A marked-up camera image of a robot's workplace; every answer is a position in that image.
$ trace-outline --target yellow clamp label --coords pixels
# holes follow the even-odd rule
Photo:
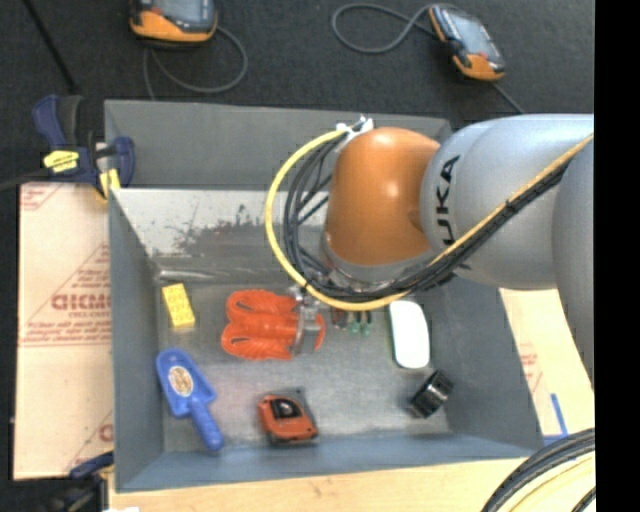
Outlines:
[[[80,155],[76,151],[63,151],[57,149],[44,157],[42,162],[47,169],[53,172],[64,172],[76,167]]]
[[[116,169],[109,169],[106,172],[100,173],[100,186],[105,196],[108,194],[109,188],[120,189],[118,171]]]
[[[162,296],[167,306],[171,325],[174,328],[193,327],[196,317],[191,309],[191,303],[183,283],[172,284],[162,288]]]

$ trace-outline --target orange toy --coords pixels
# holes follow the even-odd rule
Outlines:
[[[298,330],[298,303],[293,297],[266,290],[241,290],[227,299],[229,324],[222,332],[222,348],[245,359],[292,359],[290,348]],[[324,339],[322,315],[316,315],[320,332],[318,350]]]

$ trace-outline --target yellow lego brick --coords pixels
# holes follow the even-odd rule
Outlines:
[[[174,328],[193,327],[196,324],[196,317],[183,283],[164,286],[162,296]]]

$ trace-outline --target blue clamp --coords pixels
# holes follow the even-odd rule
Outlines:
[[[45,158],[45,168],[52,181],[82,182],[93,185],[102,195],[100,175],[103,173],[97,166],[97,159],[101,157],[113,157],[118,173],[120,185],[126,187],[133,178],[135,157],[133,141],[129,137],[116,137],[113,142],[104,149],[95,151],[93,147],[85,147],[77,144],[75,136],[76,112],[78,104],[82,100],[80,96],[68,96],[59,98],[52,94],[41,99],[33,108],[32,115],[36,129],[49,144],[50,157],[55,160],[54,152],[69,152],[72,158],[66,158],[63,165],[48,165]]]

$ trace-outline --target blue marker line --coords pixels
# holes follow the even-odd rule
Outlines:
[[[550,393],[551,396],[551,405],[553,405],[553,410],[556,413],[556,418],[558,419],[558,424],[560,425],[560,434],[553,436],[544,436],[544,444],[550,445],[563,437],[567,437],[569,431],[567,430],[567,424],[564,421],[564,416],[562,415],[562,409],[560,408],[560,401],[558,400],[558,395],[555,393]]]

